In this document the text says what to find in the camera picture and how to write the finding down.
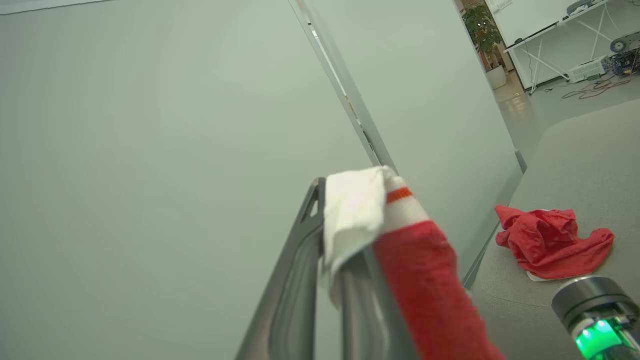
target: green light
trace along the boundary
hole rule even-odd
[[[622,344],[622,340],[608,322],[600,320],[582,331],[575,340],[585,359],[591,359],[605,349]]]

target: gray floor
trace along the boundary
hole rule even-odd
[[[620,81],[617,77],[611,80]],[[544,91],[544,89],[566,84],[564,80],[556,81],[539,88],[529,96],[522,90],[515,72],[512,72],[508,74],[507,85],[495,90],[496,101],[513,143],[517,149],[520,149],[526,161],[531,160],[542,134],[550,126],[572,117],[640,99],[640,75],[638,74],[632,78],[631,82],[611,88],[589,99],[578,100],[578,95],[562,99],[562,96],[568,92],[580,90],[589,85],[587,81],[570,84],[567,87],[557,87],[551,92]]]

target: white planter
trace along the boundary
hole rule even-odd
[[[489,79],[491,88],[497,89],[507,83],[507,76],[504,73],[502,65],[486,73],[486,78]]]

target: potted plant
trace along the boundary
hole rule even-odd
[[[502,57],[496,53],[497,44],[502,42],[498,27],[493,21],[491,11],[485,3],[472,3],[464,8],[462,19],[465,22],[471,41],[476,45],[486,70],[486,76],[492,88],[507,83]]]

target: black cylinder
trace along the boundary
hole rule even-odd
[[[639,308],[633,300],[608,277],[581,277],[561,288],[553,300],[551,308],[567,331],[583,317],[587,311],[602,311],[617,308],[617,304],[629,305],[635,314]]]

